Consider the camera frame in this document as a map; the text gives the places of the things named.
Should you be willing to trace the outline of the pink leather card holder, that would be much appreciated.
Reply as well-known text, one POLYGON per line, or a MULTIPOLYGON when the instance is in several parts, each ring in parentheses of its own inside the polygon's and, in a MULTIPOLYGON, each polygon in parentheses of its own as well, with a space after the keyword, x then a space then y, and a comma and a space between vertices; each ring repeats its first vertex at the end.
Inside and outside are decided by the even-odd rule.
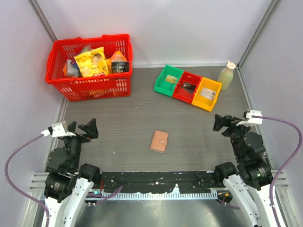
POLYGON ((164 153, 168 143, 168 133, 155 131, 151 140, 150 150, 164 153))

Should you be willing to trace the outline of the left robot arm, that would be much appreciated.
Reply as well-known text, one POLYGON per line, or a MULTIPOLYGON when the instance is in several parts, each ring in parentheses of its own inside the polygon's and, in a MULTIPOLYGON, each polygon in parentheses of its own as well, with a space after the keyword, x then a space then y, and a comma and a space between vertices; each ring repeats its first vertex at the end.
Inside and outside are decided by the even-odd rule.
POLYGON ((64 142, 48 156, 45 180, 44 227, 73 227, 89 191, 101 183, 100 168, 80 165, 81 146, 98 138, 96 119, 87 124, 73 121, 53 123, 48 128, 53 138, 64 142))

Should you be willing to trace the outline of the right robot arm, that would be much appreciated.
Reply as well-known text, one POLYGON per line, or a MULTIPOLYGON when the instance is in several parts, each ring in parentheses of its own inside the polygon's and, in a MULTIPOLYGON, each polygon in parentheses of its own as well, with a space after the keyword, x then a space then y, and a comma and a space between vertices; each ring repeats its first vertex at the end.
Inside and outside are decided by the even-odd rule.
POLYGON ((251 132, 252 126, 261 125, 260 111, 247 110, 244 117, 214 116, 214 131, 226 128, 222 135, 230 139, 235 166, 231 162, 215 167, 214 182, 226 187, 244 215, 248 227, 284 227, 281 210, 272 186, 270 165, 264 160, 266 151, 262 136, 251 132))

